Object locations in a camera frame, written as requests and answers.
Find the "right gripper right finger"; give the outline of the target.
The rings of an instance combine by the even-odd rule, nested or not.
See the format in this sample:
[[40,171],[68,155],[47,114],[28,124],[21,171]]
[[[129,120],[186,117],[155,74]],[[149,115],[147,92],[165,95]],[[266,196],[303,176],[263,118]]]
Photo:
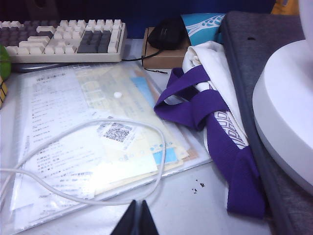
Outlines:
[[145,200],[141,204],[140,216],[140,234],[141,235],[159,235],[149,207]]

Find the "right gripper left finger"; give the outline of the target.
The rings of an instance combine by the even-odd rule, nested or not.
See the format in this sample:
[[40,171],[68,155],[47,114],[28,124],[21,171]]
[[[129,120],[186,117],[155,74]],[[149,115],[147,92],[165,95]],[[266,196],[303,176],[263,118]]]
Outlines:
[[138,235],[140,213],[140,205],[136,200],[133,200],[111,232],[111,235]]

